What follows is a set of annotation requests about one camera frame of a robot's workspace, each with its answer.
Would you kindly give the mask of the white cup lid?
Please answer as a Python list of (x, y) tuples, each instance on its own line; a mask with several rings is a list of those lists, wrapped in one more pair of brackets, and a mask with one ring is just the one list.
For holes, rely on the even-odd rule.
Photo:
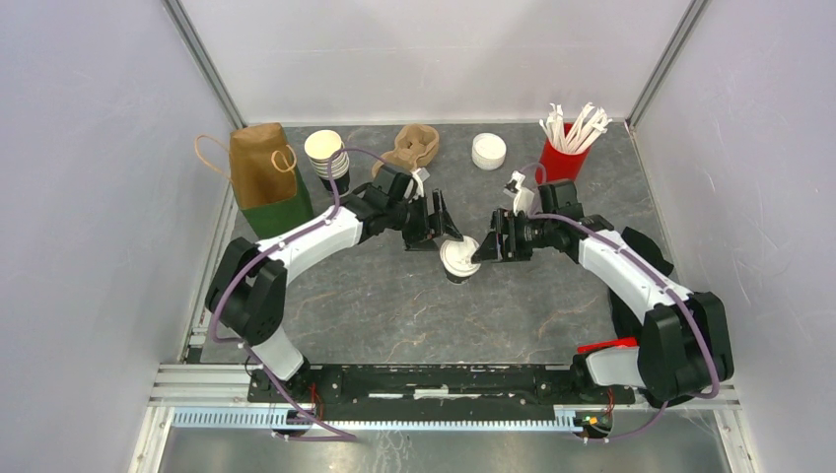
[(463, 240), (444, 241), (440, 247), (440, 257), (443, 266), (449, 266), (461, 271), (475, 270), (476, 273), (480, 269), (481, 264), (472, 264), (470, 259), (478, 246), (479, 243), (471, 236), (465, 236)]

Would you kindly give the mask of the black paper coffee cup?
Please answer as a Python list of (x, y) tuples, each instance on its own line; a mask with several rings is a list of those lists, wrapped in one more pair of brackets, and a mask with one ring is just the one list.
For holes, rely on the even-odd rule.
[(449, 266), (444, 266), (444, 270), (447, 280), (456, 285), (463, 284), (475, 273), (475, 270), (461, 271)]

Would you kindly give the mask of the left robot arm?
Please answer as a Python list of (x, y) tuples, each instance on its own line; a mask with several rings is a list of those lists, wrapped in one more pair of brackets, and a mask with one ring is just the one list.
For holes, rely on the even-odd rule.
[(420, 177), (384, 165), (370, 182), (341, 197), (322, 215), (280, 236), (232, 240), (210, 283), (205, 307), (209, 333), (223, 324), (232, 342), (250, 349), (273, 374), (271, 386), (286, 401), (309, 391), (306, 359), (282, 326), (288, 286), (325, 258), (386, 230), (401, 234), (408, 250), (435, 250), (439, 237), (462, 240), (441, 190), (430, 195)]

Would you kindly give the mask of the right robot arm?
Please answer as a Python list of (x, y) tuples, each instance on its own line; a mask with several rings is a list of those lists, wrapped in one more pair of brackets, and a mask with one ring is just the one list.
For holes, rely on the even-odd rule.
[(717, 396), (734, 371), (720, 298), (674, 282), (671, 264), (644, 234), (619, 232), (600, 215), (585, 214), (573, 181), (549, 181), (537, 192), (540, 211), (495, 210), (486, 238), (463, 260), (470, 266), (529, 261), (536, 250), (553, 248), (606, 285), (617, 338), (574, 357), (572, 394), (594, 402), (609, 386), (622, 385), (656, 405)]

